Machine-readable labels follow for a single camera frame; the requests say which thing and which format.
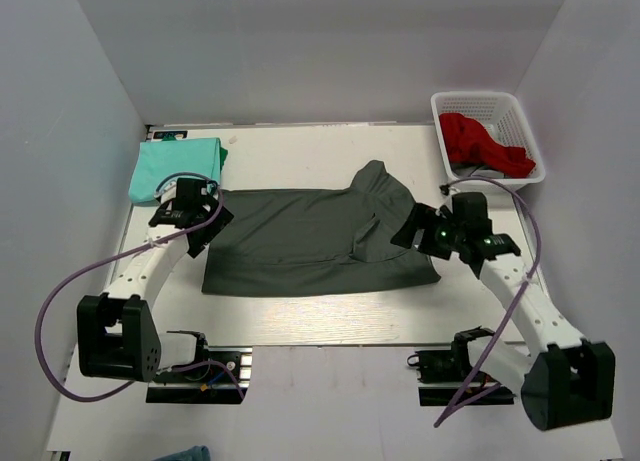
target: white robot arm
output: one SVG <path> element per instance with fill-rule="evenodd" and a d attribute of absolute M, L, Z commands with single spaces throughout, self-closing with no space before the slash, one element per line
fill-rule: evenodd
<path fill-rule="evenodd" d="M 392 243 L 449 259 L 460 256 L 505 310 L 527 276 L 520 249 L 506 234 L 493 234 L 487 200 L 481 193 L 459 193 L 436 210 L 416 204 Z M 606 343 L 591 343 L 556 309 L 532 279 L 513 310 L 529 355 L 497 340 L 482 372 L 522 400 L 541 430 L 607 419 L 611 416 L 615 357 Z M 456 334 L 451 358 L 458 379 L 482 358 L 493 331 L 475 328 Z M 445 369 L 429 351 L 418 354 L 421 375 Z"/>
<path fill-rule="evenodd" d="M 160 202 L 147 232 L 153 247 L 135 255 L 102 294 L 85 296 L 78 304 L 78 351 L 85 376 L 149 382 L 165 368 L 199 361 L 197 348 L 206 343 L 204 336 L 190 331 L 158 334 L 151 308 L 176 263 L 185 254 L 195 258 L 233 215 L 218 206 L 199 179 L 179 178 Z M 219 214 L 206 227 L 158 244 L 202 225 L 216 208 Z"/>

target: dark gray t-shirt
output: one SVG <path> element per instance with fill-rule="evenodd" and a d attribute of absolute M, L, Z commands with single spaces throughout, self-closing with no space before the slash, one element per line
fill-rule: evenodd
<path fill-rule="evenodd" d="M 209 247 L 202 292 L 313 296 L 434 283 L 428 256 L 389 242 L 414 202 L 381 161 L 342 190 L 225 192 L 234 219 Z"/>

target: white plastic basket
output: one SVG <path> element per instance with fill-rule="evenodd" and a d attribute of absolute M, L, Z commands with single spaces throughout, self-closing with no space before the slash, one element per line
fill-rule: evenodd
<path fill-rule="evenodd" d="M 536 167 L 527 178 L 499 179 L 511 189 L 520 189 L 527 184 L 539 183 L 545 177 L 542 157 L 536 146 L 527 118 L 520 108 L 518 100 L 509 93 L 492 91 L 450 91 L 436 93 L 431 97 L 433 118 L 440 142 L 440 151 L 447 174 L 447 182 L 455 181 L 458 176 L 451 169 L 447 149 L 442 136 L 442 127 L 438 116 L 442 113 L 460 113 L 482 123 L 491 137 L 503 146 L 519 146 L 527 150 L 527 157 L 536 163 Z M 460 191 L 482 191 L 485 193 L 504 193 L 497 186 L 483 181 L 467 181 L 456 185 Z"/>

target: gray wall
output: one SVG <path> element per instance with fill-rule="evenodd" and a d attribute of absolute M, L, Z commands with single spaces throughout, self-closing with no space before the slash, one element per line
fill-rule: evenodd
<path fill-rule="evenodd" d="M 547 179 L 527 193 L 555 302 L 617 355 L 613 423 L 640 459 L 640 0 L 567 0 L 517 96 Z"/>
<path fill-rule="evenodd" d="M 415 121 L 513 92 L 564 0 L 79 0 L 147 123 Z"/>
<path fill-rule="evenodd" d="M 36 314 L 64 276 L 114 251 L 143 136 L 76 0 L 0 0 L 2 459 L 40 459 L 58 395 L 36 361 Z M 75 305 L 103 280 L 78 280 L 45 321 L 59 375 Z"/>

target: white table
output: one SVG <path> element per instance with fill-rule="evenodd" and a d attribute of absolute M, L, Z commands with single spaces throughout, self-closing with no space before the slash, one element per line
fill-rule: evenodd
<path fill-rule="evenodd" d="M 444 179 L 435 130 L 428 126 L 216 128 L 229 150 L 227 189 L 343 188 L 371 159 L 417 201 L 439 206 Z M 153 208 L 135 208 L 123 248 L 144 240 Z M 513 206 L 491 209 L 496 232 L 530 252 Z M 409 345 L 449 343 L 454 333 L 496 326 L 504 310 L 467 266 L 435 261 L 442 280 L 430 286 L 359 295 L 251 299 L 202 295 L 206 256 L 185 258 L 153 310 L 158 330 L 206 333 L 211 344 Z M 513 326 L 504 339 L 521 341 Z M 149 405 L 136 384 L 109 401 L 61 399 L 48 449 L 72 461 L 152 459 L 206 444 L 218 460 L 451 459 L 593 460 L 620 456 L 607 422 L 538 432 L 520 406 L 462 410 L 432 428 L 441 408 L 418 406 L 410 347 L 257 347 L 251 386 L 241 406 Z M 119 384 L 86 379 L 77 352 L 66 385 L 80 394 Z"/>
<path fill-rule="evenodd" d="M 225 189 L 349 186 L 368 161 L 387 171 L 415 199 L 440 206 L 444 182 L 440 150 L 431 126 L 254 127 L 189 130 L 189 138 L 219 137 L 229 150 L 222 171 Z M 495 232 L 509 233 L 530 259 L 518 213 L 509 201 L 492 209 Z M 145 239 L 153 207 L 133 209 L 124 241 Z M 497 326 L 500 303 L 457 259 L 434 260 L 442 280 L 429 286 L 377 293 L 306 298 L 244 298 L 200 292 L 206 253 L 176 266 L 154 307 L 158 330 L 203 332 L 214 345 L 433 344 L 461 330 Z M 521 341 L 513 325 L 507 341 Z"/>

